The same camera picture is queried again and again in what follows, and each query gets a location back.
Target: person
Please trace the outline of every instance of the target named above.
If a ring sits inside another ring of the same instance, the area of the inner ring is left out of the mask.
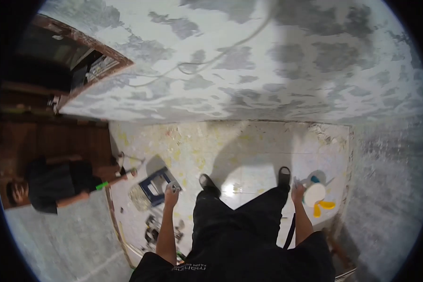
[[[40,156],[27,165],[24,180],[13,179],[7,183],[6,194],[13,207],[29,200],[37,211],[58,214],[57,208],[88,199],[103,181],[109,180],[105,186],[111,186],[136,175],[136,171],[131,171],[130,175],[116,178],[119,169],[115,164],[93,170],[91,163],[80,155]]]
[[[173,208],[179,196],[165,191],[155,253],[142,257],[130,282],[142,281],[334,281],[335,269],[324,235],[314,232],[302,204],[304,187],[291,197],[296,211],[296,247],[276,245],[282,208],[290,190],[290,170],[279,170],[278,185],[232,210],[207,175],[193,211],[192,249],[177,265]]]

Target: hand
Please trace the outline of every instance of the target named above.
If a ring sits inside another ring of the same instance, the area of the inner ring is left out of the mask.
[[[82,191],[80,192],[80,194],[78,195],[80,197],[80,199],[82,200],[87,200],[89,198],[89,193],[86,191]]]
[[[176,189],[175,193],[172,191],[172,184],[166,185],[164,190],[164,207],[174,208],[179,199],[180,189]]]
[[[302,185],[301,182],[297,181],[291,190],[291,200],[293,201],[293,204],[301,204],[302,198],[304,196],[305,188]]]

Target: dark clothing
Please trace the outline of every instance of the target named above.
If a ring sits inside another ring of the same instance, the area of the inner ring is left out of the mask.
[[[102,183],[99,177],[92,175],[92,166],[88,161],[71,161],[69,167],[75,195],[82,191],[94,192],[96,186]]]
[[[235,211],[210,193],[199,193],[192,250],[185,263],[173,267],[157,254],[146,253],[130,282],[334,281],[321,232],[291,250],[276,245],[288,189],[273,188]]]
[[[28,198],[40,212],[57,214],[56,201],[78,195],[82,190],[95,190],[97,178],[85,161],[48,165],[45,157],[37,158],[27,166]]]

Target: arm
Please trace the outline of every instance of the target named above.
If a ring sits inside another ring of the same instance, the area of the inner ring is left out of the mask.
[[[164,210],[161,221],[160,233],[158,234],[155,253],[172,265],[177,264],[177,254],[175,249],[174,224],[172,223],[172,213],[179,198],[179,190],[175,193],[168,184],[164,191]]]
[[[82,160],[82,156],[80,155],[69,155],[69,156],[61,156],[61,157],[51,157],[45,160],[45,163],[48,165],[54,165],[61,162],[66,161],[80,161]]]
[[[131,170],[130,172],[132,173],[132,176],[133,176],[133,177],[135,177],[135,176],[137,175],[136,170]],[[128,173],[127,173],[127,174],[125,174],[125,175],[123,175],[123,176],[117,177],[117,178],[115,178],[114,180],[112,180],[112,181],[108,182],[107,187],[108,187],[108,186],[112,186],[112,185],[114,185],[114,184],[118,183],[118,182],[119,182],[119,181],[121,181],[121,180],[127,180],[128,178],[129,178]]]
[[[296,183],[295,187],[291,191],[291,199],[293,200],[294,210],[296,212],[296,246],[313,233],[312,223],[307,217],[302,204],[304,191],[305,188],[301,183]]]
[[[63,208],[63,207],[69,206],[69,205],[71,205],[73,203],[76,203],[78,201],[86,200],[88,198],[89,198],[89,194],[87,192],[84,192],[83,191],[83,192],[81,192],[80,194],[78,194],[76,196],[73,196],[73,197],[70,197],[70,198],[65,198],[65,199],[62,199],[62,200],[57,200],[56,201],[56,206],[58,208]]]

